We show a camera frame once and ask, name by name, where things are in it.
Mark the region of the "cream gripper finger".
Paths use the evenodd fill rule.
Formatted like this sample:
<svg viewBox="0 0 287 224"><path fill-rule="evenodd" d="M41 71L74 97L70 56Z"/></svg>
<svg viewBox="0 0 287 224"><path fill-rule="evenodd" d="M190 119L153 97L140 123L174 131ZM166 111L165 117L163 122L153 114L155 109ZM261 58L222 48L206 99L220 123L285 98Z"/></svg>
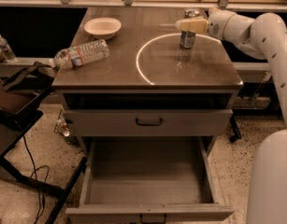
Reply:
<svg viewBox="0 0 287 224"><path fill-rule="evenodd" d="M206 19L183 19L176 22L176 28L197 34L204 34L208 31L208 21Z"/></svg>

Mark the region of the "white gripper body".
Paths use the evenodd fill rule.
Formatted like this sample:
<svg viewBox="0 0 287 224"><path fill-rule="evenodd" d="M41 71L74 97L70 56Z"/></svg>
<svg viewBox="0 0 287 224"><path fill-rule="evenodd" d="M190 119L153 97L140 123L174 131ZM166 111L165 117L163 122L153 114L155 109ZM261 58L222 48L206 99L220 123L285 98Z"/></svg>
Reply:
<svg viewBox="0 0 287 224"><path fill-rule="evenodd" d="M211 7L208 10L208 34L219 40L231 41L234 33L230 30L230 21L236 12Z"/></svg>

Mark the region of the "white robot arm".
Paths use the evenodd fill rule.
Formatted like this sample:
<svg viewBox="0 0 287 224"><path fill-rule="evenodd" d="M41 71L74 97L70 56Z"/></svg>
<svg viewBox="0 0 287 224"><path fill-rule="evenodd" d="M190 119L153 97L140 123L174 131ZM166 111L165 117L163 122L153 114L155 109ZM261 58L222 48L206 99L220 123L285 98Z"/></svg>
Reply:
<svg viewBox="0 0 287 224"><path fill-rule="evenodd" d="M184 32L207 33L232 43L258 60L266 60L280 103L285 128L257 148L251 170L246 224L287 224L287 28L275 13L257 18L212 7L208 18L176 22Z"/></svg>

